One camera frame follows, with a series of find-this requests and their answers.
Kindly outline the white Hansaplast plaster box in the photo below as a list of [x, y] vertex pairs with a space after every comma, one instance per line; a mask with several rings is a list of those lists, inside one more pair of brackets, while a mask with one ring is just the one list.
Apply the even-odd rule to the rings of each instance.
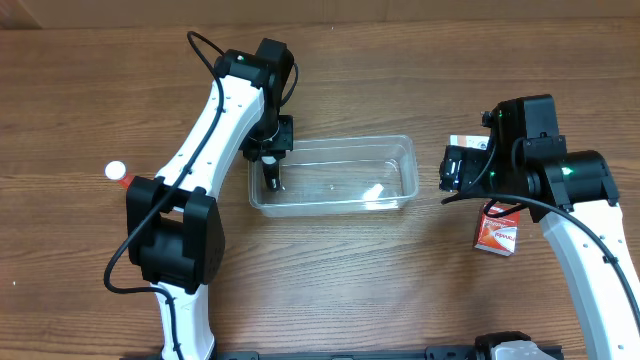
[[460, 147], [486, 150], [489, 142], [488, 136], [479, 135], [451, 135], [449, 144]]

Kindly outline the dark tube with white cap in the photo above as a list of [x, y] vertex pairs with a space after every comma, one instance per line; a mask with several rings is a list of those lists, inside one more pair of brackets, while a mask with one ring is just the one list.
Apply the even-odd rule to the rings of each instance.
[[276, 192], [281, 188], [279, 160], [273, 156], [261, 158], [265, 184], [269, 191]]

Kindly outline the orange tube with white cap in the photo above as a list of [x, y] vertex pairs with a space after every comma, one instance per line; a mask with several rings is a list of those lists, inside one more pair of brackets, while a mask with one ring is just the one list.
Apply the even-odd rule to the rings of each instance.
[[109, 162], [104, 168], [104, 174], [124, 189], [128, 189], [134, 180], [134, 176], [128, 173], [126, 165], [118, 160]]

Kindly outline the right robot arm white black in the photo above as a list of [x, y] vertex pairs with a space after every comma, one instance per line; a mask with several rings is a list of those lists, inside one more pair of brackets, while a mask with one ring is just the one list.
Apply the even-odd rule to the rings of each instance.
[[568, 151], [549, 94], [502, 101], [482, 124], [485, 148], [445, 148], [439, 187], [447, 200], [528, 211], [563, 270], [588, 357], [638, 358], [639, 277], [606, 160], [595, 150]]

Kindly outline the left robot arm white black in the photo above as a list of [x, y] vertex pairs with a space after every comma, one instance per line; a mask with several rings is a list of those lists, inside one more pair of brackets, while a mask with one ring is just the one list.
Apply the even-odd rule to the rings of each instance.
[[255, 53], [220, 52], [205, 63], [207, 103], [184, 143], [153, 178], [124, 176], [128, 236], [107, 264], [105, 287], [122, 255], [141, 270], [160, 308], [161, 359], [213, 359], [208, 285], [225, 251], [218, 197], [237, 154], [259, 162], [267, 187], [281, 186], [279, 163], [293, 149], [293, 118], [281, 112], [298, 66], [283, 42], [265, 38]]

